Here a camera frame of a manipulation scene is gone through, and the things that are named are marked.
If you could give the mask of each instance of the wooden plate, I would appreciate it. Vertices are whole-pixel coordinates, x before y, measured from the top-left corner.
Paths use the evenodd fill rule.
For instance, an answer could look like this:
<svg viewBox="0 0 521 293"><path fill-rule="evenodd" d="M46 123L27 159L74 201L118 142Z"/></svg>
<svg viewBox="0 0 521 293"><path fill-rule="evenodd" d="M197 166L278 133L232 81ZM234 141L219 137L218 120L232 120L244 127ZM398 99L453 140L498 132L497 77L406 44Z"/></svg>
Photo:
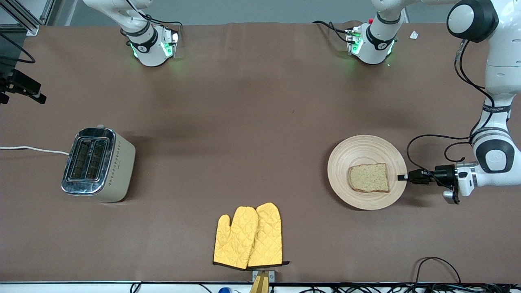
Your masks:
<svg viewBox="0 0 521 293"><path fill-rule="evenodd" d="M387 165L389 192L363 193L351 189L348 183L351 166L378 163ZM362 135L338 144L329 156L327 174L331 187L343 201L362 210L378 210L400 198L406 181L398 181L398 175L407 174L407 167L400 152L387 140Z"/></svg>

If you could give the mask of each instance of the bread slice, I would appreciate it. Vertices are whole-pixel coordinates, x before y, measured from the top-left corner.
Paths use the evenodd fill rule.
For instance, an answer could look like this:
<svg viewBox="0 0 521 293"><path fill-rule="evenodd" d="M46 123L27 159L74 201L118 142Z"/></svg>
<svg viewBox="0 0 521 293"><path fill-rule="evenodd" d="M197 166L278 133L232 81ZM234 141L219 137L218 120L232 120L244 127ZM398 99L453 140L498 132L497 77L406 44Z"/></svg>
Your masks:
<svg viewBox="0 0 521 293"><path fill-rule="evenodd" d="M357 165L349 168L349 186L358 192L389 192L385 163Z"/></svg>

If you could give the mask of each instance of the toaster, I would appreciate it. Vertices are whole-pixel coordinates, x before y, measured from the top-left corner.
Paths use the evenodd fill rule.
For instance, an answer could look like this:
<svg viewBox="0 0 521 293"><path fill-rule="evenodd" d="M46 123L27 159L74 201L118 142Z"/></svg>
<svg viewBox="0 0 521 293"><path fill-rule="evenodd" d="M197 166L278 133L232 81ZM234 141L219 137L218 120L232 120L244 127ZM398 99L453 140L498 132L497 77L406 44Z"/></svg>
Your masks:
<svg viewBox="0 0 521 293"><path fill-rule="evenodd" d="M103 125L81 130L72 144L61 189L98 202L118 202L127 194L135 147Z"/></svg>

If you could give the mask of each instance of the brown table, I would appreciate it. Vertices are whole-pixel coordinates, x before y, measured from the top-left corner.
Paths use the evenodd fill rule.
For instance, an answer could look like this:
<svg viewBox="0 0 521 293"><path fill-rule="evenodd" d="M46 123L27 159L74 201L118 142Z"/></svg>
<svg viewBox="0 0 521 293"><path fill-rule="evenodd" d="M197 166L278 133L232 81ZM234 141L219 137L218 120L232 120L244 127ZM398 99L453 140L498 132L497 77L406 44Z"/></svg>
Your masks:
<svg viewBox="0 0 521 293"><path fill-rule="evenodd" d="M281 281L405 282L418 259L438 256L463 282L519 282L521 187L479 188L455 206L442 188L407 186L394 205L358 211L329 186L327 160L345 138L380 136L405 154L416 135L469 132L483 96L456 77L459 40L445 25L404 25L377 66L348 57L324 27L233 23L186 27L180 58L147 68L118 30L44 27L28 38L37 62L19 69L47 103L0 106L0 142L68 151L80 129L104 124L137 149L128 196L73 198L60 189L65 156L0 152L1 280L249 279L212 265L217 219L273 202L291 261ZM465 55L476 83L486 51ZM448 143L424 139L412 156L445 164ZM468 146L451 151L462 154L472 158ZM430 263L421 280L454 278Z"/></svg>

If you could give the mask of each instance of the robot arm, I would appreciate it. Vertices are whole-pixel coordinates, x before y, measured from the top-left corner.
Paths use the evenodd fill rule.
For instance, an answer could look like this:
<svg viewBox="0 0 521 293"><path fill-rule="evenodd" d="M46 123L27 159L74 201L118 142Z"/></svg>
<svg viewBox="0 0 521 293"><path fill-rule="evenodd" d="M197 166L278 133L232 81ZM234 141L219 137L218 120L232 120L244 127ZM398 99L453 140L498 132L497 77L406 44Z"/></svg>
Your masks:
<svg viewBox="0 0 521 293"><path fill-rule="evenodd" d="M435 177L451 190L448 203L469 196L476 187L521 185L521 152L508 131L514 96L521 92L521 3L517 0L461 0L447 18L449 32L472 42L488 40L485 93L481 118L472 130L474 162L436 166L427 174L415 170L408 181L428 184Z"/></svg>
<svg viewBox="0 0 521 293"><path fill-rule="evenodd" d="M159 66L173 57L178 42L177 32L151 23L140 9L153 0L83 0L85 4L113 19L126 33L134 56L145 66Z"/></svg>
<svg viewBox="0 0 521 293"><path fill-rule="evenodd" d="M376 17L347 33L350 54L368 64L378 64L391 53L396 33L403 23L402 10L413 3L452 4L457 0L372 0Z"/></svg>

